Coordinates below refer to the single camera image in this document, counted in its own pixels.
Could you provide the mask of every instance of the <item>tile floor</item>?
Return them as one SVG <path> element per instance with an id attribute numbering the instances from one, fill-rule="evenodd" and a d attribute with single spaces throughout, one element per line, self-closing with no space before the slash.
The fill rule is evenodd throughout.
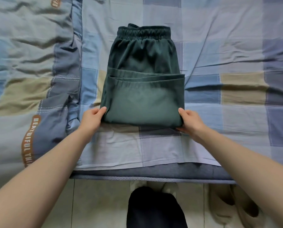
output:
<path id="1" fill-rule="evenodd" d="M 179 183 L 177 201 L 188 227 L 222 228 L 208 209 L 208 185 Z M 128 181 L 69 180 L 43 228 L 125 228 Z M 225 228 L 243 228 L 238 216 Z M 265 228 L 277 228 L 267 217 Z"/>

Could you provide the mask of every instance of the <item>orange printed patch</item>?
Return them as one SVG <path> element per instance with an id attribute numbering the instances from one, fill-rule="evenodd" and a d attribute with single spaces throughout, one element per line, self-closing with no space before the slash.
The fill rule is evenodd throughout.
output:
<path id="1" fill-rule="evenodd" d="M 61 0 L 51 0 L 51 6 L 54 8 L 60 7 Z"/>
<path id="2" fill-rule="evenodd" d="M 32 118 L 31 126 L 29 130 L 26 132 L 22 143 L 21 143 L 21 155 L 22 160 L 27 167 L 28 165 L 32 164 L 34 159 L 34 153 L 33 153 L 33 138 L 34 138 L 34 131 L 36 127 L 40 124 L 41 117 L 40 115 L 34 115 Z"/>

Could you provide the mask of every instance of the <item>waistband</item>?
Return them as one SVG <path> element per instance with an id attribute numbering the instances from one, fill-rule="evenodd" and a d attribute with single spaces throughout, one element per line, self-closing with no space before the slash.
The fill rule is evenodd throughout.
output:
<path id="1" fill-rule="evenodd" d="M 128 24 L 128 27 L 118 28 L 117 37 L 120 39 L 171 39 L 171 29 L 168 26 L 142 26 Z"/>

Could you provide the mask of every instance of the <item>dark green pants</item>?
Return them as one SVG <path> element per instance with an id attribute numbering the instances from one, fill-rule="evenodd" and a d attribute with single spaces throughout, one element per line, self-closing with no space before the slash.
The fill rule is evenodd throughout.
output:
<path id="1" fill-rule="evenodd" d="M 112 45 L 101 107 L 103 121 L 135 126 L 178 127 L 184 108 L 171 31 L 165 26 L 119 27 Z"/>

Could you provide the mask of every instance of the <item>shoe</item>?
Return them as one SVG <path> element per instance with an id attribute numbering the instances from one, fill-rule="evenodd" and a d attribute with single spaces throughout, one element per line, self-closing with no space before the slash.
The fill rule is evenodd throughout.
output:
<path id="1" fill-rule="evenodd" d="M 140 180 L 130 181 L 130 192 L 132 193 L 137 188 L 140 188 L 143 186 L 147 186 L 147 181 L 140 181 Z"/>
<path id="2" fill-rule="evenodd" d="M 162 188 L 162 193 L 172 194 L 176 198 L 179 187 L 175 182 L 166 182 Z"/>
<path id="3" fill-rule="evenodd" d="M 229 184 L 209 184 L 209 209 L 217 223 L 230 223 L 235 214 L 235 201 Z"/>
<path id="4" fill-rule="evenodd" d="M 238 185 L 231 187 L 240 220 L 245 228 L 262 228 L 265 216 L 256 203 Z"/>

